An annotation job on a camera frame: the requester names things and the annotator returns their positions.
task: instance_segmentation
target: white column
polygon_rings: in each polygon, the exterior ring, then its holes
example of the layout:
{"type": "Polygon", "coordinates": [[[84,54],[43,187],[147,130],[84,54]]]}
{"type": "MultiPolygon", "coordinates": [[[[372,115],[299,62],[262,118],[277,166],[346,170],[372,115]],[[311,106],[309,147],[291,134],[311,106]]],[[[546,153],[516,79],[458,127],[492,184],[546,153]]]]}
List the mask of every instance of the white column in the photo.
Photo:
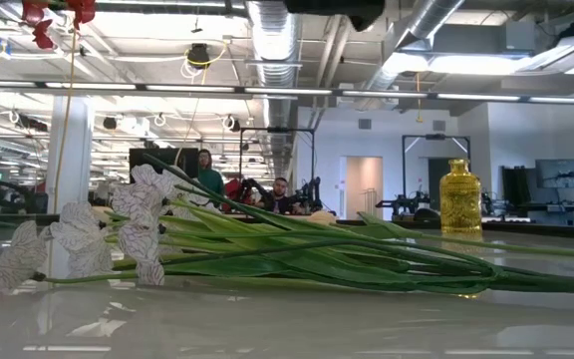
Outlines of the white column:
{"type": "MultiPolygon", "coordinates": [[[[53,104],[46,178],[46,193],[49,196],[48,213],[61,212],[63,206],[69,202],[88,200],[95,112],[89,99],[73,97],[68,125],[65,126],[67,103],[67,97],[56,96],[53,104]],[[62,142],[61,172],[57,183],[62,142]]],[[[50,265],[45,268],[46,273],[51,277],[65,278],[69,273],[68,252],[56,241],[53,241],[49,248],[51,257],[48,261],[50,265]]]]}

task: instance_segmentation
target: exposed ductwork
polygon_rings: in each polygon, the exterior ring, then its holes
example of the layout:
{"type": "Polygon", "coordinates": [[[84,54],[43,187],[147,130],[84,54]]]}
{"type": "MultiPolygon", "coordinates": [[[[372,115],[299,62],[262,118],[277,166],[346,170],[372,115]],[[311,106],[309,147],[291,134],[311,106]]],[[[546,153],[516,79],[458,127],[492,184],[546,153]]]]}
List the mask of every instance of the exposed ductwork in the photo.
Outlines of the exposed ductwork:
{"type": "Polygon", "coordinates": [[[403,31],[394,31],[393,38],[387,39],[393,47],[386,54],[387,60],[376,71],[371,80],[365,84],[364,90],[383,91],[396,80],[397,69],[404,54],[396,51],[418,41],[428,39],[439,30],[448,17],[459,8],[464,0],[418,0],[414,5],[412,15],[406,19],[403,31]]]}
{"type": "MultiPolygon", "coordinates": [[[[252,24],[252,41],[255,57],[258,60],[288,61],[297,60],[298,25],[297,15],[290,14],[279,1],[250,1],[247,3],[249,20],[252,24]]],[[[257,67],[260,85],[266,87],[290,88],[296,85],[297,70],[293,66],[257,67]]],[[[291,128],[291,100],[263,100],[263,117],[266,127],[291,128]]],[[[283,176],[287,169],[286,155],[290,153],[285,145],[291,143],[289,137],[270,136],[270,150],[277,176],[283,176]]]]}

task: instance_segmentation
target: person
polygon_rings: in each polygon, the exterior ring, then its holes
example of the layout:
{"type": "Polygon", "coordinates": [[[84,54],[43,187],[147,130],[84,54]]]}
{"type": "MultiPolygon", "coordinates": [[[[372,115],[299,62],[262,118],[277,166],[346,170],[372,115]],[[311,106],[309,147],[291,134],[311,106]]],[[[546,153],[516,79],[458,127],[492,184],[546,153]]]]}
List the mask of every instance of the person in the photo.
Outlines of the person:
{"type": "Polygon", "coordinates": [[[210,190],[224,194],[223,177],[211,168],[211,153],[208,150],[198,152],[198,181],[210,190]]]}
{"type": "Polygon", "coordinates": [[[270,192],[265,192],[263,198],[256,202],[256,206],[274,213],[292,214],[300,213],[300,203],[297,202],[296,196],[286,196],[287,179],[278,178],[274,180],[274,185],[270,192]]]}

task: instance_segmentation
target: green shirt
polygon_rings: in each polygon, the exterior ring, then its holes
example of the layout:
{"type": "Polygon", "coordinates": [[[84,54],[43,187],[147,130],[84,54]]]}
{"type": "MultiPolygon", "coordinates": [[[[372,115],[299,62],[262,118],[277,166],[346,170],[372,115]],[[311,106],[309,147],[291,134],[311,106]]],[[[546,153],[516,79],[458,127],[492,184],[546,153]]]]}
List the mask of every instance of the green shirt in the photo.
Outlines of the green shirt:
{"type": "Polygon", "coordinates": [[[218,194],[225,192],[223,178],[213,169],[198,169],[198,181],[218,194]]]}

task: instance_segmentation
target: vase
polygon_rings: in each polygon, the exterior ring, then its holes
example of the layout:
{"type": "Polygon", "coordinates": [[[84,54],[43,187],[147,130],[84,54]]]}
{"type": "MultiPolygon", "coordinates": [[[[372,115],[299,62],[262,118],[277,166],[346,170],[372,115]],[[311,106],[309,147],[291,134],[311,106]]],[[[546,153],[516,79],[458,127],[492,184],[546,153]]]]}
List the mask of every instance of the vase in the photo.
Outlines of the vase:
{"type": "Polygon", "coordinates": [[[481,183],[468,171],[468,160],[451,160],[450,173],[439,181],[443,233],[481,232],[481,183]]]}

